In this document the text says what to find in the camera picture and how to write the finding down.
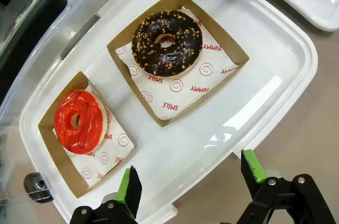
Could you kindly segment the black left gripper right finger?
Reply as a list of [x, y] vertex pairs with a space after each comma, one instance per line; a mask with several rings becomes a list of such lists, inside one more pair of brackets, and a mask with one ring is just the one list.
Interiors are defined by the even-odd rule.
[[314, 179], [300, 174], [287, 181], [267, 176], [251, 149], [241, 151], [241, 173], [252, 201], [238, 223], [268, 223], [275, 210], [286, 210], [294, 223], [335, 223]]

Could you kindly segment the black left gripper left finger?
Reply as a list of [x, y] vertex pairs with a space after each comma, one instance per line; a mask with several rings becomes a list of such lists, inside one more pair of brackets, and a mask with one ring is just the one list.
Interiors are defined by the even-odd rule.
[[138, 173], [131, 166], [125, 170], [114, 199], [104, 200], [96, 209], [89, 206], [76, 208], [70, 223], [136, 223], [141, 192]]

